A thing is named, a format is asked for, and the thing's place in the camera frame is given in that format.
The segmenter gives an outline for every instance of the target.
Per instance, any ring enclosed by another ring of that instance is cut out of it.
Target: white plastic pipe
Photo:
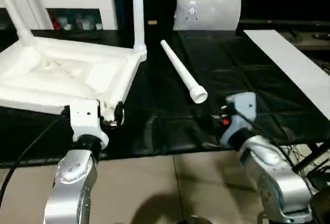
[[[145,50],[143,0],[133,0],[134,49]]]
[[[207,92],[204,89],[203,86],[200,86],[196,80],[191,76],[187,68],[182,64],[180,59],[176,56],[174,51],[171,49],[171,47],[165,42],[165,40],[162,40],[160,42],[161,46],[165,50],[167,56],[169,57],[171,63],[173,64],[175,70],[180,75],[181,79],[187,86],[190,96],[192,100],[196,104],[203,103],[207,99]]]
[[[5,3],[9,16],[17,30],[17,35],[22,45],[35,46],[36,44],[35,38],[33,37],[31,30],[29,30],[25,26],[24,21],[21,18],[20,13],[18,12],[14,1],[13,0],[3,0],[3,1]]]

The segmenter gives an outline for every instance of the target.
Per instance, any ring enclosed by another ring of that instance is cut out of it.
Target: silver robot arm
[[[53,191],[45,207],[45,224],[89,223],[98,153],[109,141],[100,127],[97,100],[73,102],[70,120],[75,143],[58,163]]]
[[[239,151],[241,164],[260,193],[269,220],[278,223],[312,221],[311,193],[305,181],[292,171],[276,146],[252,131],[250,122],[256,118],[255,94],[239,93],[226,100],[223,116],[230,116],[230,124],[221,136],[221,144]]]

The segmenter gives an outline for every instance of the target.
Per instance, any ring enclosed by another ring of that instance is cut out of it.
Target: black mat
[[[116,31],[67,33],[39,31],[39,36],[132,46],[131,36]],[[7,44],[14,33],[2,33]],[[329,142],[330,123],[300,89],[249,38],[218,31],[173,33],[168,43],[209,93],[196,105],[160,47],[148,49],[125,103],[125,124],[108,132],[102,159],[219,151],[208,122],[228,95],[257,94],[256,124],[277,145]],[[0,166],[7,167],[57,116],[0,108]],[[60,119],[35,145],[22,165],[54,164],[72,144],[69,119]]]

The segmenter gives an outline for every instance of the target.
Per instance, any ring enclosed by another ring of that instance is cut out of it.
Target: black cable
[[[303,156],[297,149],[296,146],[290,146],[290,150],[289,153],[292,152],[293,156],[295,157],[297,163],[300,161],[300,156],[301,157],[305,157]],[[309,192],[313,195],[313,192],[317,192],[317,190],[313,187],[313,185],[310,185],[309,179],[306,176],[306,173],[304,170],[301,170],[300,172],[298,172],[298,174],[301,176],[301,178],[305,181],[306,186],[309,190]]]
[[[318,164],[317,166],[315,166],[315,168],[310,171],[309,173],[313,173],[315,171],[322,171],[324,167],[327,167],[327,166],[324,166],[326,163],[328,163],[328,161],[330,161],[330,158],[327,158],[325,161],[323,161],[322,163]]]
[[[295,151],[292,151],[292,152],[293,152],[293,153],[296,153],[296,154],[299,155],[299,161],[300,161],[300,157],[302,157],[302,158],[306,158],[306,156],[303,155],[301,152],[299,152],[297,148],[295,149]],[[317,166],[317,164],[316,164],[315,162],[312,162],[311,164],[312,164],[313,166]]]
[[[248,124],[250,124],[254,129],[256,129],[257,131],[259,131],[259,133],[264,136],[266,139],[270,140],[273,144],[274,144],[274,141],[273,139],[271,139],[268,135],[266,135],[264,133],[264,131],[258,127],[253,121],[251,121],[249,118],[247,118],[245,115],[243,115],[241,112],[237,111],[236,109],[232,109],[234,111],[234,113],[238,116],[240,116],[244,121],[246,121]],[[283,151],[283,149],[279,146],[276,146],[281,152],[282,154],[284,155],[285,159],[288,161],[288,163],[290,164],[291,167],[294,166],[292,160],[290,159],[290,157]]]
[[[1,210],[1,205],[2,205],[2,201],[4,199],[4,195],[5,195],[5,191],[7,188],[7,185],[11,179],[11,176],[13,175],[15,169],[17,168],[17,166],[20,164],[22,158],[24,157],[24,155],[33,147],[34,144],[36,144],[36,142],[61,118],[61,116],[59,116],[58,118],[56,118],[56,120],[54,122],[52,122],[47,128],[44,129],[43,132],[41,132],[38,137],[36,139],[34,139],[32,141],[32,143],[21,153],[21,155],[18,157],[18,159],[15,161],[15,163],[13,164],[13,166],[10,168],[3,184],[0,190],[0,210]]]

